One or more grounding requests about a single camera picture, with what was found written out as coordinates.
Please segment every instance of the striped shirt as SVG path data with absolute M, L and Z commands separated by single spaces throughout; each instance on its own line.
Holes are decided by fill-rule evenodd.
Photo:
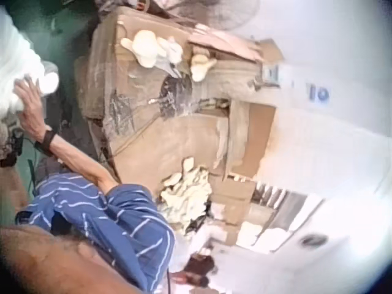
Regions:
M 60 216 L 85 235 L 127 281 L 153 292 L 168 268 L 175 236 L 157 211 L 149 191 L 120 184 L 106 197 L 84 177 L 54 175 L 38 186 L 38 196 L 18 214 L 17 224 L 53 233 Z

